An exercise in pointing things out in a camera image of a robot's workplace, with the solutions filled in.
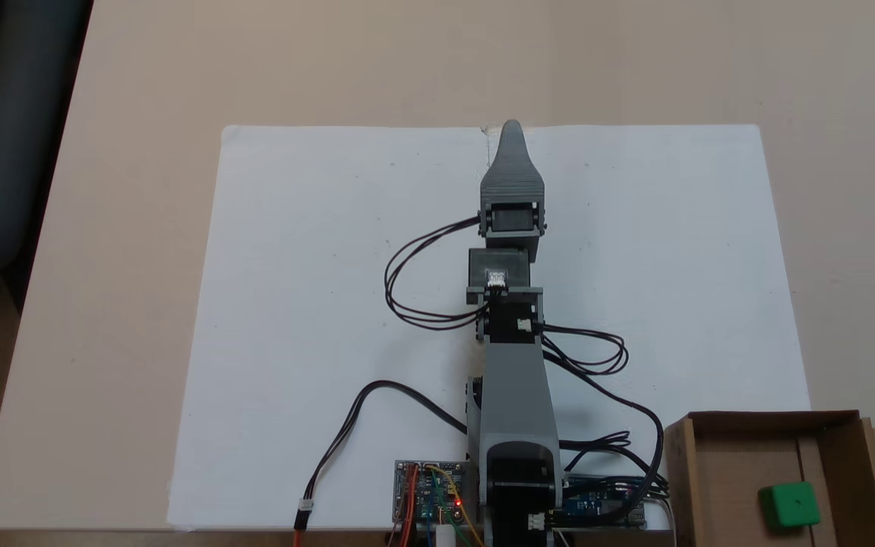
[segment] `robotic arm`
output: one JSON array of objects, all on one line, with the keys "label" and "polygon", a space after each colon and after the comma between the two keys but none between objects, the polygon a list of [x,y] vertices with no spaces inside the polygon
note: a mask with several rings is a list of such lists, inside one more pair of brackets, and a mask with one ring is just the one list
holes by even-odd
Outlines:
[{"label": "robotic arm", "polygon": [[530,274],[545,233],[545,183],[514,120],[501,129],[482,180],[479,219],[485,248],[469,250],[466,297],[484,309],[476,330],[486,340],[485,372],[469,382],[466,413],[485,544],[552,545],[534,517],[562,503],[559,437],[534,328],[542,324],[542,288]]}]

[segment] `green cube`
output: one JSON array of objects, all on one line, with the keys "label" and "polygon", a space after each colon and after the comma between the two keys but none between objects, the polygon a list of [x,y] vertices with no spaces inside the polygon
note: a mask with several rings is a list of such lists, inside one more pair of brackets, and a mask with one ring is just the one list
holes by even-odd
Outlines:
[{"label": "green cube", "polygon": [[787,482],[758,491],[761,512],[771,530],[787,530],[819,523],[819,503],[809,482]]}]

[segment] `white sheet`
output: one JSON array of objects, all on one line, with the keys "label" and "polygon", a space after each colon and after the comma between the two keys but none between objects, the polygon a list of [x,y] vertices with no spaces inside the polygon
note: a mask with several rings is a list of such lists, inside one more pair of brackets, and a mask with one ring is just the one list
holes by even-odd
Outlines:
[{"label": "white sheet", "polygon": [[[548,221],[532,279],[549,322],[627,340],[630,366],[608,388],[665,426],[695,409],[809,409],[757,127],[535,128],[527,140]],[[477,128],[226,128],[170,523],[291,526],[376,378],[464,419],[466,377],[482,367],[473,332],[403,324],[382,273],[407,240],[475,214],[496,144]],[[476,230],[428,249],[399,296],[464,309],[469,246],[482,246]],[[574,356],[599,350],[556,338]],[[548,377],[560,437],[628,428],[650,457],[645,416],[551,365]],[[402,394],[374,392],[317,485],[310,526],[389,527],[393,461],[459,460],[465,447]],[[612,456],[577,471],[637,473]]]}]

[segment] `brown cardboard box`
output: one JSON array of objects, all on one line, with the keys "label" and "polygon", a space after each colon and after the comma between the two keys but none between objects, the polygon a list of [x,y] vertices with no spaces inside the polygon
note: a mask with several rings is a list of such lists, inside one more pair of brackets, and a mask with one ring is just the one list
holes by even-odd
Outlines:
[{"label": "brown cardboard box", "polygon": [[[857,411],[688,413],[665,456],[680,547],[875,547],[875,428]],[[822,522],[769,532],[758,489],[797,481]]]}]

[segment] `tabletop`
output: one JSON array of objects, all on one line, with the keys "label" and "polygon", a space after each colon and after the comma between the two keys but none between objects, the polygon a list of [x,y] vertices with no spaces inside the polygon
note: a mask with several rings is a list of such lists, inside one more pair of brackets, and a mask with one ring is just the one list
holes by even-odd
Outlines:
[{"label": "tabletop", "polygon": [[875,2],[97,0],[0,527],[164,529],[226,125],[758,124],[813,408],[875,423]]}]

